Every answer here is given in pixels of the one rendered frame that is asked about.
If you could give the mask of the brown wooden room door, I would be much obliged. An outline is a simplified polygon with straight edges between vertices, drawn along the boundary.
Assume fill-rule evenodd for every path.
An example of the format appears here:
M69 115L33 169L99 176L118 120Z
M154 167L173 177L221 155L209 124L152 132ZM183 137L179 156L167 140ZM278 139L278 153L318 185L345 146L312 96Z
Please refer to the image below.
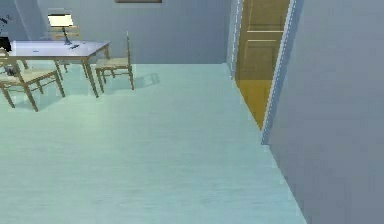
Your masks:
M271 80L290 0L243 0L236 78Z

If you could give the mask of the grey top wooden table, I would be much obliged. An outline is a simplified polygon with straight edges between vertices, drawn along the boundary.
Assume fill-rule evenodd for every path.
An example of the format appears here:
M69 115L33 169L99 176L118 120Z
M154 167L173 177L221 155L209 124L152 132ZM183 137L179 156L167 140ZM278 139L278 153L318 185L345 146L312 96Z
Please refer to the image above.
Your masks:
M0 55L5 54L9 59L16 60L76 60L80 61L87 74L93 94L99 97L95 80L92 75L89 60L98 52L103 51L109 57L108 47L110 41L73 41L71 45L65 45L63 41L12 41L11 51L6 53L0 48Z

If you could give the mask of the table lamp pale shade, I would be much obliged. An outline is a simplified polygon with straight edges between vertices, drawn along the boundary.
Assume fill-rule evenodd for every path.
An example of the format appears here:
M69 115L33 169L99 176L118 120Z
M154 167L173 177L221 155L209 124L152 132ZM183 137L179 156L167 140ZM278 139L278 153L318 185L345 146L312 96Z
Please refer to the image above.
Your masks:
M71 14L49 14L48 20L51 27L60 27L64 33L65 39L64 44L68 45L71 49L77 48L78 44L73 44L67 37L66 34L66 27L70 26L76 26L73 22L72 15Z

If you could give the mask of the black plant pot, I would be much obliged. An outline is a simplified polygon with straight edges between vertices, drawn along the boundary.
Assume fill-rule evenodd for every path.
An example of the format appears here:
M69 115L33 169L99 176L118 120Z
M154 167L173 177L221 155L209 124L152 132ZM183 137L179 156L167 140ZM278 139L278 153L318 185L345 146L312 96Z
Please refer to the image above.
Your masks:
M0 48L5 49L7 52L10 52L12 50L12 47L8 35L3 33L3 29L9 23L10 20L10 15L0 17Z

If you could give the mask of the brown framed wall picture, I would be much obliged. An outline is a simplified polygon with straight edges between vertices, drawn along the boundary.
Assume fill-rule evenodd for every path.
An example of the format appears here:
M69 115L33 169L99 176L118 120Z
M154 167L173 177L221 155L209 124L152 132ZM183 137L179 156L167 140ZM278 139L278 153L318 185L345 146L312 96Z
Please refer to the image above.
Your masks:
M164 0L114 0L119 4L161 4Z

